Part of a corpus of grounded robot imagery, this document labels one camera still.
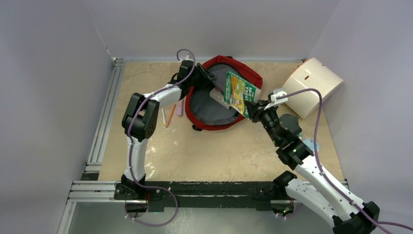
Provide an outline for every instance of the wooden tabletop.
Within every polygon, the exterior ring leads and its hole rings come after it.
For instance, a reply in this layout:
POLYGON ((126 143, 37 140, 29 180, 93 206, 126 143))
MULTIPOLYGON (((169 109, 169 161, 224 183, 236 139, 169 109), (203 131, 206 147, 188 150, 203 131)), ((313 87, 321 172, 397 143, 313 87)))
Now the wooden tabletop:
MULTIPOLYGON (((246 63, 263 78, 260 99, 280 88, 299 63, 246 63)), ((120 180, 127 159, 127 142, 121 121, 131 95, 162 88, 179 69, 179 63, 127 63, 116 103, 99 180, 120 180)), ((165 108, 168 117, 173 105, 165 108)), ((184 114, 175 113, 167 129, 159 112, 156 131, 150 138, 145 159, 147 180, 155 181, 272 181, 287 166, 275 153, 269 136, 260 123, 245 119, 226 130, 201 132, 192 129, 184 114)), ((295 114, 285 104, 277 111, 295 114)), ((303 140, 312 138, 317 112, 300 120, 303 140)), ((322 113, 318 142, 322 164, 338 180, 344 180, 330 130, 322 113)))

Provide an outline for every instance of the small blue object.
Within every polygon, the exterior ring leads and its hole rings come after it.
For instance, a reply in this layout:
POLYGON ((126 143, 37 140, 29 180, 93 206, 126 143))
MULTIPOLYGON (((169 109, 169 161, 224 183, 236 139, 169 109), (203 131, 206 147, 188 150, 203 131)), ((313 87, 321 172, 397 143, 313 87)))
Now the small blue object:
MULTIPOLYGON (((312 138, 308 138, 304 140, 304 144, 310 148, 314 152, 314 140, 312 138)), ((320 144, 317 142, 317 153, 320 151, 320 144)))

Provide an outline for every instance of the white plastic container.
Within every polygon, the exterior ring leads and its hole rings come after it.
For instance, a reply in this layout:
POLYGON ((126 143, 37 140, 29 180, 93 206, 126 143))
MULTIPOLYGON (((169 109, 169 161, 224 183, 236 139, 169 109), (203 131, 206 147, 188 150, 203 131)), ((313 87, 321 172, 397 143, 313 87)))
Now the white plastic container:
MULTIPOLYGON (((343 79, 324 64, 316 58, 311 58, 295 70, 283 88, 288 94, 306 88, 314 88, 320 91, 323 101, 325 101, 342 82, 343 79)), ((289 97, 286 104, 301 118, 306 118, 318 108, 319 97, 314 92, 304 92, 289 97)))

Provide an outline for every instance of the white wall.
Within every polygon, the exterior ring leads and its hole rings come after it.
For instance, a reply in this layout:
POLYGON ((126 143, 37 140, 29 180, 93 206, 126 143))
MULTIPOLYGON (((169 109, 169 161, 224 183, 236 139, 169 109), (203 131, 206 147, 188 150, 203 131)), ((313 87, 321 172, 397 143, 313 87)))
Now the white wall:
POLYGON ((111 60, 80 0, 0 3, 0 233, 56 233, 111 60))
POLYGON ((84 0, 111 56, 306 58, 338 0, 84 0))
POLYGON ((407 0, 342 0, 310 53, 344 79, 324 110, 350 188, 381 220, 411 226, 412 11, 407 0))

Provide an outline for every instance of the red backpack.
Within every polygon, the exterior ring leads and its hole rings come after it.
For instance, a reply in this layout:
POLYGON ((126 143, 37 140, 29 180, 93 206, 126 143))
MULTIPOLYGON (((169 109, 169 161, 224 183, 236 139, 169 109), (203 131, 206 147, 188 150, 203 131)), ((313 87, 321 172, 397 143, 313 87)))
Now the red backpack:
POLYGON ((185 102, 185 113, 188 119, 193 123, 193 129, 201 131, 205 130, 221 130, 227 129, 235 123, 243 120, 245 117, 232 107, 227 109, 222 104, 209 96, 212 89, 224 92, 225 78, 228 71, 238 73, 242 78, 248 80, 251 84, 261 89, 263 78, 254 72, 245 64, 236 61, 232 57, 216 56, 205 62, 203 66, 212 74, 216 75, 216 79, 209 86, 203 88, 195 88, 192 86, 187 95, 185 102))

